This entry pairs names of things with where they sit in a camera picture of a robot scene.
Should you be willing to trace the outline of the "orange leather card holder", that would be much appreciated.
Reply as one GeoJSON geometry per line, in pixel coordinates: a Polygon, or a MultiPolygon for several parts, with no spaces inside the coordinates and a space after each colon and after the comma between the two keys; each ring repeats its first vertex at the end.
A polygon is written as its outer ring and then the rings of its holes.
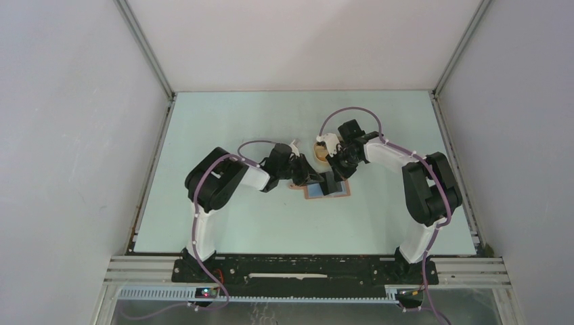
{"type": "Polygon", "coordinates": [[[348,181],[338,181],[333,184],[313,183],[306,186],[296,186],[294,183],[290,183],[288,188],[302,191],[305,200],[342,198],[351,195],[348,181]]]}

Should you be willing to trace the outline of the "beige oval tray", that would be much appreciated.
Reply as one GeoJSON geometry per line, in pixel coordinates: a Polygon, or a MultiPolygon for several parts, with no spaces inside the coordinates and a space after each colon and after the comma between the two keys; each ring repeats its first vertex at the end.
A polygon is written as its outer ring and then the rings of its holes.
{"type": "Polygon", "coordinates": [[[330,153],[325,142],[315,142],[313,145],[315,161],[319,164],[327,165],[330,153]]]}

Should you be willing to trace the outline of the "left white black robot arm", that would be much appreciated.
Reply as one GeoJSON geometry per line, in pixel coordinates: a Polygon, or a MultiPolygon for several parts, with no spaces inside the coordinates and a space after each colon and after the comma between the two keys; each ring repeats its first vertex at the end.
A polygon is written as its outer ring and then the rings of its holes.
{"type": "Polygon", "coordinates": [[[321,183],[325,178],[294,144],[275,143],[261,162],[216,147],[186,176],[184,186],[192,203],[192,230],[186,250],[193,257],[187,272],[198,282],[214,273],[209,258],[216,252],[212,216],[223,209],[240,186],[267,193],[281,181],[297,187],[321,183]]]}

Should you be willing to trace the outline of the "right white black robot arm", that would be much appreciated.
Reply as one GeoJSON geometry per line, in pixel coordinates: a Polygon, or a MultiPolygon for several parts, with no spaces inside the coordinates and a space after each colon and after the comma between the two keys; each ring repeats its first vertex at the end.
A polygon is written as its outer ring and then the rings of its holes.
{"type": "Polygon", "coordinates": [[[400,282],[413,282],[421,273],[419,262],[428,255],[435,232],[462,204],[446,155],[435,152],[421,157],[377,131],[366,133],[356,120],[345,122],[337,134],[318,135],[316,141],[326,149],[326,161],[337,179],[350,178],[360,163],[376,163],[401,174],[407,211],[414,224],[398,248],[402,259],[395,262],[393,272],[400,282]]]}

